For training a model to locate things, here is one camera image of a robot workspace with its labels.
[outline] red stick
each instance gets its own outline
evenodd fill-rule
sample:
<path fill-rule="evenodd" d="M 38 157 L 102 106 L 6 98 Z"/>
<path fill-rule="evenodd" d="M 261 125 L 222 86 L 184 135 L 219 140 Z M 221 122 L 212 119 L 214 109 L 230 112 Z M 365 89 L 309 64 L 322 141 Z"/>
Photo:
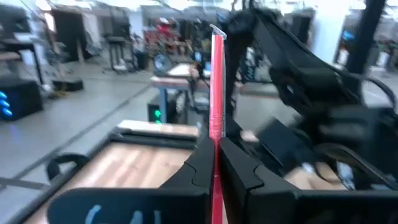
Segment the red stick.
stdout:
<path fill-rule="evenodd" d="M 223 133 L 223 48 L 221 35 L 213 36 L 210 80 L 210 120 L 209 136 L 215 144 L 215 164 L 213 177 L 212 224 L 223 222 L 223 191 L 220 177 L 220 141 Z"/>

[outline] concrete floor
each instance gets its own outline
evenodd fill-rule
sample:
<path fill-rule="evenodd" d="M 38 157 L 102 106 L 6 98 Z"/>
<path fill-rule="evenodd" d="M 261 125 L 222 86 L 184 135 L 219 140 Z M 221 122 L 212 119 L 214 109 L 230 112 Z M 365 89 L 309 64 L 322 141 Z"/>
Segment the concrete floor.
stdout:
<path fill-rule="evenodd" d="M 85 89 L 59 100 L 47 100 L 42 112 L 11 123 L 0 123 L 0 223 L 49 185 L 44 164 L 62 152 L 86 154 L 124 119 L 147 120 L 146 103 L 158 94 L 150 87 L 150 72 L 127 75 L 102 73 L 96 65 L 69 65 L 71 76 L 81 77 Z M 22 71 L 32 77 L 28 68 Z M 398 91 L 398 78 L 381 77 Z M 365 87 L 370 105 L 388 103 L 384 95 L 370 85 Z M 239 96 L 236 120 L 244 129 L 256 130 L 272 117 L 289 122 L 295 112 L 278 100 Z"/>

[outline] black column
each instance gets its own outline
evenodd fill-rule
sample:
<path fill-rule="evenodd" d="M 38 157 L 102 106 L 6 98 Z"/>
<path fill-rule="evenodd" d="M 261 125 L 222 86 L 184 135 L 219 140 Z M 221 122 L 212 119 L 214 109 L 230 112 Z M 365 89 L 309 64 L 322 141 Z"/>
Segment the black column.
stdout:
<path fill-rule="evenodd" d="M 367 0 L 366 9 L 355 32 L 353 47 L 350 49 L 346 69 L 351 73 L 363 74 L 373 44 L 373 36 L 381 18 L 386 0 Z M 347 88 L 359 93 L 359 81 L 347 80 Z"/>

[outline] green light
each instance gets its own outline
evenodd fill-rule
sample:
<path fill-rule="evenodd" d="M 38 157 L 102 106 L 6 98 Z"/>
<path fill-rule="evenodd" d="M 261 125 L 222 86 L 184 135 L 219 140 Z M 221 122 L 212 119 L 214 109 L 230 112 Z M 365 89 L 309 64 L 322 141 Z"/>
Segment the green light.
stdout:
<path fill-rule="evenodd" d="M 156 117 L 160 117 L 160 115 L 161 115 L 162 113 L 160 112 L 160 110 L 155 110 L 155 116 Z"/>

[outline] metal frame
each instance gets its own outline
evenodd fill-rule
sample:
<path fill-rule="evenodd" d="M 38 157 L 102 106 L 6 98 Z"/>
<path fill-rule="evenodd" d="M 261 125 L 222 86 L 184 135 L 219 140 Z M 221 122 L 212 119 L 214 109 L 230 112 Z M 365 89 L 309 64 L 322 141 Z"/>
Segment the metal frame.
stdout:
<path fill-rule="evenodd" d="M 197 137 L 192 135 L 165 134 L 149 131 L 132 131 L 124 128 L 114 128 L 105 138 L 88 153 L 87 157 L 92 160 L 108 144 L 114 142 L 128 144 L 142 144 L 155 147 L 169 147 L 193 150 L 196 147 Z M 69 180 L 71 180 L 82 168 L 73 168 L 67 173 L 56 177 L 49 189 L 28 204 L 18 214 L 14 215 L 7 224 L 20 224 L 29 219 L 44 203 L 53 197 Z"/>

